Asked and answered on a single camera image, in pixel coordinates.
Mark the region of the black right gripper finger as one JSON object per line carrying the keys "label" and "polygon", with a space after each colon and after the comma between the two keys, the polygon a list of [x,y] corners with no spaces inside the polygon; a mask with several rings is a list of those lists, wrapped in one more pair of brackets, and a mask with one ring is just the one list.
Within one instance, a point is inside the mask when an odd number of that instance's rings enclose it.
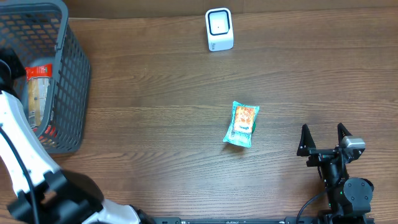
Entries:
{"label": "black right gripper finger", "polygon": [[297,156],[305,157],[309,156],[316,149],[316,145],[313,141],[310,129],[307,124],[302,126],[302,132],[300,137],[300,143],[297,149]]}
{"label": "black right gripper finger", "polygon": [[348,145],[348,141],[351,139],[352,134],[345,128],[343,123],[337,125],[338,129],[338,144]]}

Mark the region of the teal orange snack packet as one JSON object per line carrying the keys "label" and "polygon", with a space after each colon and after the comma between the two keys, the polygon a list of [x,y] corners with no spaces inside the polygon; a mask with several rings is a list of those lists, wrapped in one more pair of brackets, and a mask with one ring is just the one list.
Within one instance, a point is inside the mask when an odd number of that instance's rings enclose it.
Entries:
{"label": "teal orange snack packet", "polygon": [[259,110],[259,106],[249,106],[233,101],[231,122],[223,142],[240,147],[251,147],[251,138]]}

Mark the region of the long red orange spaghetti pack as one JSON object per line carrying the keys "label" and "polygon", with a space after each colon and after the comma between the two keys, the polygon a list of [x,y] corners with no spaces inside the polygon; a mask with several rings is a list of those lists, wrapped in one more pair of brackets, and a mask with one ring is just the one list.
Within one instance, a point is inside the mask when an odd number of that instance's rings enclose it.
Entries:
{"label": "long red orange spaghetti pack", "polygon": [[49,79],[52,78],[52,64],[26,67],[25,71],[28,87],[28,122],[36,132],[44,118]]}

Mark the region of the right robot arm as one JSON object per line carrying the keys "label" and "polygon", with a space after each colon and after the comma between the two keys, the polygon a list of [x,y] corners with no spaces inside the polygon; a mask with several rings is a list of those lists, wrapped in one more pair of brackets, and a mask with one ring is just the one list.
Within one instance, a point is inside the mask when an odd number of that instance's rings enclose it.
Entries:
{"label": "right robot arm", "polygon": [[[346,165],[360,158],[366,143],[353,136],[342,123],[337,125],[338,144],[333,149],[317,149],[309,127],[302,126],[297,155],[306,157],[308,167],[316,167],[325,189],[308,200],[299,210],[296,223],[373,223],[366,214],[371,211],[374,185],[359,177],[350,177]],[[328,210],[320,210],[315,218],[302,214],[312,202],[326,195]]]}

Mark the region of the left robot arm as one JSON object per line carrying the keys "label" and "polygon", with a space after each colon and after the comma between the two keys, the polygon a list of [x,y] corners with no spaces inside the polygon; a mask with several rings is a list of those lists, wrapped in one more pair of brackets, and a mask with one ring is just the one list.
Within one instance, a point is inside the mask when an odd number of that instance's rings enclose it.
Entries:
{"label": "left robot arm", "polygon": [[28,124],[13,89],[25,68],[10,48],[1,49],[1,158],[17,198],[9,213],[25,223],[153,223],[132,205],[104,198],[88,176],[63,170]]}

